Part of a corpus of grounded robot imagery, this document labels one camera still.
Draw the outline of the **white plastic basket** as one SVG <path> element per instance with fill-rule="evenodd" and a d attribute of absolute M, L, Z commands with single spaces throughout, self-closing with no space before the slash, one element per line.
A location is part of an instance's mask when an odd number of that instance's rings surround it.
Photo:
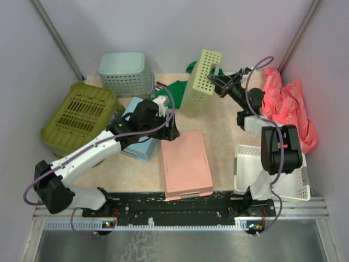
<path fill-rule="evenodd" d="M 234 158 L 234 193 L 243 195 L 248 188 L 260 182 L 259 175 L 264 172 L 261 163 L 261 148 L 238 145 Z M 281 174 L 273 186 L 273 192 L 286 202 L 309 201 L 311 198 L 310 183 L 305 155 L 303 164 L 290 174 Z"/>

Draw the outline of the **light blue shallow basket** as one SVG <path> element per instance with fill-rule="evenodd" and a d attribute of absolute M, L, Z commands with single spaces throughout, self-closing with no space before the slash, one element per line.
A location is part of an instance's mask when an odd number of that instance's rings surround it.
<path fill-rule="evenodd" d="M 124 117 L 127 113 L 133 112 L 137 104 L 141 101 L 143 101 L 143 99 L 134 97 L 122 116 Z M 142 137 L 138 144 L 128 146 L 121 152 L 121 154 L 137 160 L 149 162 L 152 159 L 159 142 L 159 140 L 154 138 Z"/>

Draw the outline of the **light blue laundry basket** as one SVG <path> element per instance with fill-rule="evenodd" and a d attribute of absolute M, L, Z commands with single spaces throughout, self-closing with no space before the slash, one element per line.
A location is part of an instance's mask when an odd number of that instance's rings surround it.
<path fill-rule="evenodd" d="M 149 94 L 154 74 L 143 52 L 112 52 L 102 55 L 98 74 L 105 88 L 118 97 Z"/>

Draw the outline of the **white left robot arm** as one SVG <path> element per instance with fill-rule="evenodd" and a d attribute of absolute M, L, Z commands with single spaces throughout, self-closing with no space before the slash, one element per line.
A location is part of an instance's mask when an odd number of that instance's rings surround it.
<path fill-rule="evenodd" d="M 175 114 L 169 112 L 169 98 L 159 96 L 139 102 L 127 114 L 103 130 L 96 138 L 70 155 L 51 164 L 41 161 L 35 166 L 34 191 L 51 214 L 67 208 L 91 211 L 106 217 L 113 211 L 113 199 L 101 187 L 77 187 L 74 182 L 91 167 L 110 155 L 120 153 L 143 137 L 173 141 L 180 136 Z"/>

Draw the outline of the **olive green laundry basket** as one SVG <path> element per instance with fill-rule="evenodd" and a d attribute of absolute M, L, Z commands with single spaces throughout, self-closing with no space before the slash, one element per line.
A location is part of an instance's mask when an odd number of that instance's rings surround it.
<path fill-rule="evenodd" d="M 124 111 L 112 90 L 77 82 L 71 85 L 40 136 L 45 145 L 62 158 L 96 138 Z"/>

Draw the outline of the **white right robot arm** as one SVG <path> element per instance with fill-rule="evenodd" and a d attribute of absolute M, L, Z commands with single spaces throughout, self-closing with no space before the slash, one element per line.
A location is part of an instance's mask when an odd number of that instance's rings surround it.
<path fill-rule="evenodd" d="M 240 107 L 237 125 L 244 131 L 261 138 L 260 162 L 262 169 L 243 195 L 244 211 L 250 216 L 262 214 L 267 203 L 276 196 L 274 186 L 281 175 L 290 174 L 303 164 L 297 128 L 292 124 L 279 125 L 260 113 L 265 92 L 259 88 L 248 89 L 241 85 L 247 69 L 231 75 L 208 75 L 220 98 L 231 97 Z"/>

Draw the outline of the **pink plastic basket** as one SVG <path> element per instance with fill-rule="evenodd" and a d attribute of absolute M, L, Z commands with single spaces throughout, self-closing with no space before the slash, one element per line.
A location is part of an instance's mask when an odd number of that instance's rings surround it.
<path fill-rule="evenodd" d="M 169 201 L 213 194 L 203 132 L 182 132 L 174 141 L 161 142 L 165 196 Z"/>

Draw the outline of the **light green plastic basket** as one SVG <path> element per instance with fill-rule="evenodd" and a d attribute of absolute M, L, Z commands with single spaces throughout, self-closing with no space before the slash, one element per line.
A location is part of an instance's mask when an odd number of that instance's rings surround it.
<path fill-rule="evenodd" d="M 190 73 L 180 111 L 183 115 L 194 117 L 202 110 L 214 93 L 214 84 L 208 79 L 208 75 L 220 64 L 222 53 L 203 49 L 200 58 Z"/>

